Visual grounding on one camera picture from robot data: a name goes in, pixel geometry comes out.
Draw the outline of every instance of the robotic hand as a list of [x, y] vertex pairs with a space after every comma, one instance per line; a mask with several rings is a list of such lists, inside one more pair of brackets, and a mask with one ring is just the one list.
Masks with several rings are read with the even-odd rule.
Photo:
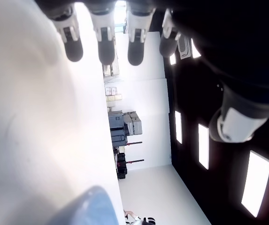
[[[75, 1], [36, 0], [61, 34], [71, 61], [78, 61], [83, 55]], [[81, 1], [91, 13], [99, 59], [102, 64], [110, 65], [115, 57], [113, 11], [116, 0]], [[142, 62], [155, 8], [166, 10], [160, 53], [163, 57], [171, 56], [181, 33], [194, 38], [202, 60], [224, 83], [223, 104], [209, 124], [210, 136], [219, 142], [242, 143], [250, 140], [269, 118], [269, 27], [266, 27], [269, 17], [262, 16], [262, 12], [269, 12], [269, 5], [258, 6], [257, 11], [252, 3], [246, 2], [236, 2], [233, 8], [221, 7], [218, 1], [129, 0], [128, 60], [134, 66]], [[260, 39], [264, 29], [267, 33], [265, 50]]]

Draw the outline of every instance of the black ceiling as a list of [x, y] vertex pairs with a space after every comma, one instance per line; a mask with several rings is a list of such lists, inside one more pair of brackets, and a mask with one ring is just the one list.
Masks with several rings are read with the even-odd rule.
[[[150, 31], [161, 33], [164, 13], [156, 11]], [[222, 104], [218, 77], [201, 58], [169, 64], [164, 59], [170, 106], [172, 164], [211, 224], [269, 224], [269, 180], [261, 208], [254, 218], [241, 204], [250, 150], [269, 159], [269, 120], [246, 143], [227, 144], [210, 140], [209, 170], [199, 163], [198, 124], [208, 126]], [[176, 140], [175, 115], [182, 114], [183, 144]]]

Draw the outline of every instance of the rectangular ceiling light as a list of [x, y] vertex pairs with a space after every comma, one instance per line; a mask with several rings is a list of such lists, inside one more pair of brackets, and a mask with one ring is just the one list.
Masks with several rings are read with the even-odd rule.
[[176, 139], [182, 144], [181, 113], [175, 111]]
[[249, 165], [242, 205], [254, 216], [261, 207], [269, 177], [269, 160], [250, 151]]
[[200, 56], [201, 56], [201, 54], [198, 52], [198, 50], [195, 47], [194, 42], [192, 40], [192, 57], [195, 59], [195, 58], [198, 58]]
[[199, 124], [199, 162], [208, 170], [209, 161], [208, 128]]
[[175, 63], [176, 63], [176, 57], [175, 57], [175, 53], [174, 53], [174, 54], [172, 54], [170, 56], [170, 64], [171, 65], [174, 65]]

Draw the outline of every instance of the white wall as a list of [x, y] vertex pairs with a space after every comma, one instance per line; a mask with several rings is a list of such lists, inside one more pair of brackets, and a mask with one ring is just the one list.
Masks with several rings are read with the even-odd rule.
[[0, 225], [45, 225], [93, 185], [124, 224], [97, 41], [83, 5], [78, 17], [71, 63], [34, 1], [0, 0]]
[[128, 142], [143, 143], [125, 149], [127, 161], [145, 161], [128, 164], [127, 168], [135, 170], [171, 164], [168, 88], [159, 52], [159, 32], [148, 33], [144, 60], [139, 66], [128, 62], [128, 41], [127, 34], [116, 34], [120, 75], [105, 84], [106, 87], [117, 87], [117, 92], [123, 96], [115, 102], [113, 110], [136, 111], [142, 120], [143, 134], [128, 137]]
[[146, 37], [144, 59], [138, 66], [128, 61], [128, 34], [116, 33], [116, 51], [120, 78], [123, 81], [142, 81], [165, 78], [163, 58], [159, 52], [159, 32], [149, 32]]
[[210, 222], [172, 165], [128, 172], [119, 181], [123, 207], [158, 225]]

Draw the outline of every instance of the person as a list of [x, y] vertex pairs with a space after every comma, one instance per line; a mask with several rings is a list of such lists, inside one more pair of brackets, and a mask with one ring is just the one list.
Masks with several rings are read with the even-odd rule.
[[130, 215], [135, 221], [132, 223], [126, 222], [126, 224], [131, 224], [131, 225], [153, 225], [155, 224], [155, 219], [152, 217], [144, 218], [141, 220], [139, 216], [134, 214], [132, 211], [124, 211], [125, 218], [128, 219], [128, 215]]

